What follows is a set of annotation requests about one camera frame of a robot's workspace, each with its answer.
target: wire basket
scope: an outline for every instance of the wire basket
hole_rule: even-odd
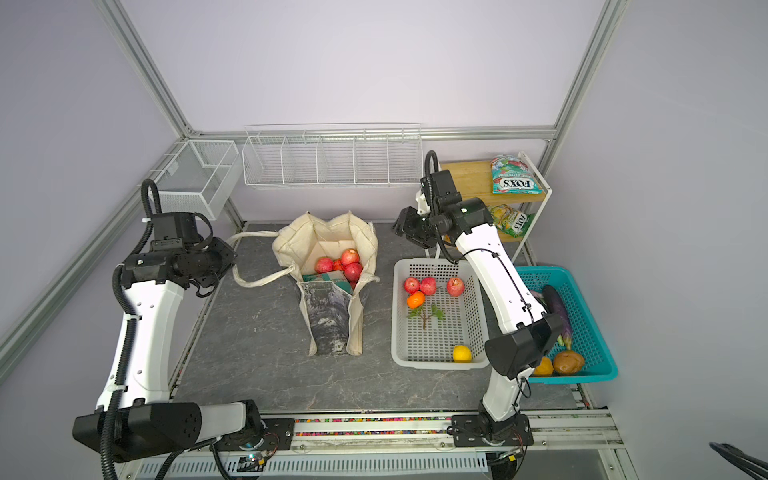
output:
[[[424,303],[429,318],[409,317],[411,310],[406,304],[409,294],[402,287],[409,276],[419,280],[433,276],[437,280],[437,293],[427,296]],[[452,276],[464,280],[465,289],[460,296],[450,296],[445,289]],[[429,258],[403,259],[396,263],[392,292],[392,358],[395,362],[417,369],[469,370],[487,366],[488,326],[480,292],[475,271],[465,260],[458,265]],[[431,316],[432,305],[445,314],[444,318]],[[457,345],[472,351],[471,362],[453,361],[453,348]]]
[[[163,210],[216,220],[240,179],[241,161],[233,141],[185,141],[156,180]]]
[[[261,131],[243,146],[243,174],[254,188],[417,184],[421,134],[418,128]]]

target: blue plastic basket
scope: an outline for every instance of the blue plastic basket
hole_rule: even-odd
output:
[[[584,357],[584,368],[579,373],[570,376],[557,376],[557,373],[554,376],[532,376],[529,381],[557,384],[594,383],[616,378],[616,363],[571,273],[559,266],[521,266],[517,271],[529,290],[541,292],[544,285],[552,285],[558,291],[574,331],[573,350]],[[554,359],[554,356],[563,350],[565,347],[555,343],[547,356]]]

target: apple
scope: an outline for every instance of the apple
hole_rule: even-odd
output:
[[[328,273],[333,270],[333,260],[331,257],[320,257],[315,262],[315,271],[317,273]]]
[[[420,286],[421,284],[419,283],[419,281],[413,276],[409,276],[408,278],[406,278],[406,282],[402,285],[402,287],[406,289],[406,292],[408,293],[418,292]]]
[[[344,267],[344,276],[347,280],[350,282],[356,282],[360,279],[360,274],[362,273],[362,265],[359,263],[350,263],[349,265]]]
[[[434,295],[437,291],[437,280],[434,277],[428,276],[422,280],[422,285],[419,287],[426,296]]]
[[[464,293],[464,281],[457,276],[448,279],[448,284],[445,286],[448,290],[448,295],[459,296]]]
[[[360,262],[360,255],[357,254],[357,250],[353,248],[348,248],[344,250],[344,253],[341,254],[341,264],[343,266],[347,266],[350,263],[359,263]]]

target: purple eggplant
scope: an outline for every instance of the purple eggplant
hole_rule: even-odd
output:
[[[558,339],[558,343],[565,344],[565,348],[570,350],[574,342],[574,330],[571,327],[571,320],[568,318],[568,311],[565,309],[563,299],[560,298],[560,294],[552,285],[544,285],[541,293],[544,294],[544,301],[547,303],[549,313],[558,314],[563,321],[563,342],[560,343]]]

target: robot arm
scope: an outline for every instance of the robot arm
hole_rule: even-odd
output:
[[[493,367],[491,381],[480,402],[479,418],[468,419],[466,425],[472,425],[472,433],[486,443],[500,444],[521,424],[527,425],[517,409],[521,385],[549,353],[562,332],[562,321],[547,314],[523,284],[482,200],[463,200],[451,173],[437,171],[437,166],[435,152],[428,152],[422,191],[417,195],[419,210],[403,209],[392,228],[422,248],[439,246],[443,256],[456,263],[445,248],[443,237],[447,236],[488,294],[503,335],[485,343]],[[464,446],[455,440],[456,446]]]
[[[151,211],[152,188],[156,213]],[[199,406],[170,402],[168,356],[177,310],[190,286],[215,287],[234,265],[234,250],[221,239],[197,232],[196,214],[161,213],[157,187],[142,184],[147,229],[115,270],[112,288],[123,307],[123,323],[109,379],[95,413],[77,417],[75,440],[101,453],[105,478],[116,478],[114,462],[179,452],[225,438],[253,449],[265,425],[253,400]],[[199,216],[210,228],[208,220]],[[140,253],[154,230],[148,252]]]

